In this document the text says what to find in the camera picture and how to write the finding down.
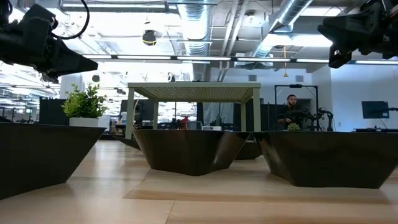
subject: table leg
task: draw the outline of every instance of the table leg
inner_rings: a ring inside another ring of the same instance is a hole
[[[159,110],[159,101],[154,102],[154,130],[157,130],[157,116],[158,116],[158,110]]]
[[[134,112],[134,88],[129,88],[129,96],[127,98],[127,119],[126,119],[126,139],[131,139],[132,134],[132,123],[134,118],[132,114]]]
[[[241,103],[241,131],[246,131],[246,103]]]
[[[260,89],[253,89],[254,131],[261,131]]]

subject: potted plant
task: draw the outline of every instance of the potted plant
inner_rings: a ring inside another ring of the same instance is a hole
[[[66,92],[69,99],[62,105],[63,111],[69,118],[70,126],[98,127],[98,117],[107,110],[103,106],[104,97],[97,96],[99,85],[88,84],[87,91],[80,91],[76,84],[73,92]]]
[[[296,123],[291,123],[287,126],[288,131],[300,131],[300,126]]]

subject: man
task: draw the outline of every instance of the man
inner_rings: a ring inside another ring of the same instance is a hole
[[[300,129],[302,129],[302,120],[299,118],[298,114],[295,112],[300,112],[301,108],[297,106],[297,97],[293,94],[287,97],[287,105],[285,105],[278,113],[278,123],[284,124],[284,129],[292,124],[298,124]]]

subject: white plant pot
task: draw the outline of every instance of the white plant pot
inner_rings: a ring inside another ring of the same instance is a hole
[[[98,118],[69,118],[69,126],[97,128]]]

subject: table top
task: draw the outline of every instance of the table top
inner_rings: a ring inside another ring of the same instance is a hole
[[[175,82],[129,83],[129,88],[151,100],[173,102],[247,102],[260,83]]]

